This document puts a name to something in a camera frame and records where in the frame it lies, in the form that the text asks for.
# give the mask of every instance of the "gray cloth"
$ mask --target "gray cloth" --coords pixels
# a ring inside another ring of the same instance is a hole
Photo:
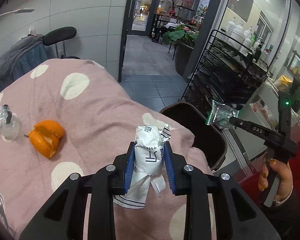
[[[0,92],[48,59],[43,35],[27,36],[0,56]]]

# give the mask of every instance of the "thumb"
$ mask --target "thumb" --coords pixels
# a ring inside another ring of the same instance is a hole
[[[269,164],[270,167],[280,175],[282,181],[292,180],[291,169],[285,163],[271,159]]]

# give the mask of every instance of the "blue gripper pad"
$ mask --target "blue gripper pad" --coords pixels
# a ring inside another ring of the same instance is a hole
[[[169,186],[170,186],[172,193],[175,194],[176,193],[176,174],[173,169],[173,164],[172,164],[171,155],[170,155],[173,153],[170,152],[169,148],[167,147],[167,143],[165,143],[163,145],[163,150],[164,150],[164,162],[166,164]]]
[[[134,169],[134,147],[135,147],[135,143],[133,144],[133,147],[131,149],[130,155],[129,155],[129,159],[128,159],[128,163],[126,166],[126,170],[124,172],[124,185],[123,185],[123,189],[124,192],[127,194],[128,189],[130,188],[131,185],[131,179],[132,179],[132,174],[133,174],[133,169]]]

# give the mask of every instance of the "pink blanket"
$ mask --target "pink blanket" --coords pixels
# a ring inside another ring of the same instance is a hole
[[[7,87],[0,94],[3,104],[21,121],[17,139],[7,142],[0,135],[0,219],[16,239],[71,173],[96,173],[125,153],[137,126],[169,124],[172,150],[211,174],[203,152],[191,147],[194,135],[188,129],[132,101],[94,61],[48,60]],[[24,137],[46,119],[66,131],[51,159]],[[143,209],[114,204],[118,240],[183,239],[186,197],[172,195],[163,173],[167,187],[161,198],[150,187]]]

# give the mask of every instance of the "person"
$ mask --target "person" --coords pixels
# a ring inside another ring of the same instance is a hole
[[[268,186],[267,177],[269,170],[266,166],[267,156],[263,157],[262,170],[260,172],[258,188],[262,192]],[[261,205],[261,210],[268,217],[282,240],[300,240],[300,215],[298,214],[298,199],[293,189],[293,176],[290,165],[271,159],[270,167],[276,171],[281,182],[274,197],[273,205],[268,208]]]

